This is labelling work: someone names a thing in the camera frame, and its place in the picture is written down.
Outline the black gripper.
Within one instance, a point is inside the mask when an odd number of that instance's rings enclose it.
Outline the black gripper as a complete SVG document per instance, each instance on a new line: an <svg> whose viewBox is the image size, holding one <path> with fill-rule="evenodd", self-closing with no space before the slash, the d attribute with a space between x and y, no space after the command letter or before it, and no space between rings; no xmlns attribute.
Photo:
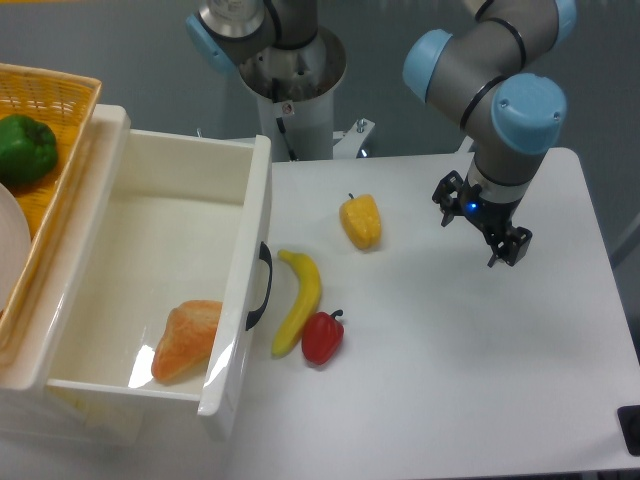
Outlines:
<svg viewBox="0 0 640 480"><path fill-rule="evenodd" d="M498 261L513 267L526 255L532 232L511 225L521 202L520 187L499 185L478 172L469 172L463 184L459 173L452 170L438 182L432 201L439 206L442 227L464 215L483 232L492 251L488 267Z"/></svg>

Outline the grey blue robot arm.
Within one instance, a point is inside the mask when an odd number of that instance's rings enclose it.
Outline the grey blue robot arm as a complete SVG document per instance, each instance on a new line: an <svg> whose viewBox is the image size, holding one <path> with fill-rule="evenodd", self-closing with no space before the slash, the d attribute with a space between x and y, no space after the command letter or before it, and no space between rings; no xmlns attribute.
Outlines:
<svg viewBox="0 0 640 480"><path fill-rule="evenodd" d="M492 260L514 265L531 232L512 218L562 129L567 101L528 65L574 29L571 1L473 1L476 24L456 37L421 36L402 68L405 85L475 143L466 174L450 173L433 201L445 222L464 217L483 235ZM328 159L331 105L344 77L340 40L323 28L313 1L206 1L186 21L203 59L237 71L255 95L263 132L289 161Z"/></svg>

